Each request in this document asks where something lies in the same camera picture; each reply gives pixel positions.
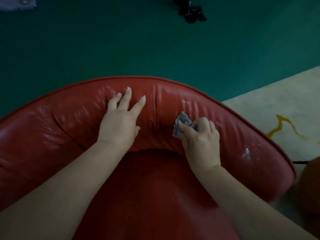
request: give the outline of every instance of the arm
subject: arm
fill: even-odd
[[[194,121],[199,132],[179,123],[189,165],[200,183],[225,212],[243,240],[316,240],[311,234],[248,190],[220,164],[219,133],[206,118]]]
[[[130,88],[122,100],[121,94],[113,97],[101,122],[97,143],[0,213],[1,239],[73,237],[91,200],[138,134],[136,120],[146,99],[142,97],[128,111],[130,99]]]

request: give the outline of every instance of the left hand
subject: left hand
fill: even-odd
[[[140,130],[136,126],[136,121],[146,103],[146,96],[141,99],[128,111],[131,100],[131,88],[127,87],[125,95],[122,97],[118,93],[108,103],[108,111],[100,124],[97,142],[106,142],[112,146],[127,152]]]

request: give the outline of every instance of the forearm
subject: forearm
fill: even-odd
[[[0,213],[1,239],[71,239],[125,152],[97,143]]]
[[[221,166],[198,177],[243,240],[315,238],[278,213]]]

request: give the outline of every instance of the right hand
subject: right hand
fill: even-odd
[[[193,124],[198,126],[199,132],[181,121],[178,124],[183,132],[180,134],[180,138],[186,152],[186,158],[197,177],[221,166],[220,136],[212,121],[208,121],[206,117],[195,120]]]

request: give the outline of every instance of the red leather chair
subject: red leather chair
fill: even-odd
[[[102,77],[41,96],[0,121],[0,210],[94,144],[108,100],[127,86],[131,106],[146,95],[137,121],[141,130],[91,202],[74,239],[237,239],[191,172],[181,142],[172,137],[181,111],[215,123],[222,166],[263,200],[275,199],[293,183],[286,154],[208,95],[158,77]]]

